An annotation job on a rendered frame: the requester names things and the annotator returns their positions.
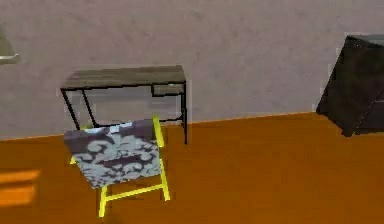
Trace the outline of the black cabinet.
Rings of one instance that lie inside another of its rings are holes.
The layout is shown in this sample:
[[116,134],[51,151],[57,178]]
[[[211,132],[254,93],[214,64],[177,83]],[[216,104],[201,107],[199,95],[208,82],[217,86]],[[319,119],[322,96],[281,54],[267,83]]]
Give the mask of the black cabinet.
[[316,113],[345,137],[384,132],[384,34],[345,38]]

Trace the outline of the yellow chair with patterned seat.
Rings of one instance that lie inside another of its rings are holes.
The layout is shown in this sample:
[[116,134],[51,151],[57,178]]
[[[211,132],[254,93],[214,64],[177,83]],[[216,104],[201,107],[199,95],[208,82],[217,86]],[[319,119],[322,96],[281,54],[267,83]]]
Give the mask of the yellow chair with patterned seat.
[[[165,146],[160,119],[130,121],[106,127],[67,131],[64,143],[71,162],[78,166],[93,189],[100,191],[98,216],[105,216],[110,201],[155,190],[168,201],[170,192],[160,149]],[[140,178],[158,176],[159,184],[110,194],[108,188]]]

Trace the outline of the wooden desk with black frame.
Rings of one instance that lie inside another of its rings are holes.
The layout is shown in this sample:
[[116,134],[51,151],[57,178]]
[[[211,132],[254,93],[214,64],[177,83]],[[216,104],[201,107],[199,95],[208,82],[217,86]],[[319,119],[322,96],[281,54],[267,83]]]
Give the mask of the wooden desk with black frame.
[[87,90],[114,89],[146,86],[152,97],[180,97],[181,115],[177,118],[161,119],[161,122],[180,121],[184,131],[184,143],[188,143],[187,80],[181,65],[164,65],[137,68],[108,68],[80,70],[71,74],[60,87],[65,105],[77,130],[80,124],[67,93],[80,91],[94,127],[100,127],[93,116],[86,94]]

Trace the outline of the grey window sill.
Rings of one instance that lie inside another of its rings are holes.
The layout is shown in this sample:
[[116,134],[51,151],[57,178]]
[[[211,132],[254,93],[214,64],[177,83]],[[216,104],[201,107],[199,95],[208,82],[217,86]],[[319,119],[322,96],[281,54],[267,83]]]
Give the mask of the grey window sill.
[[0,65],[15,64],[20,60],[20,55],[13,50],[4,29],[0,25]]

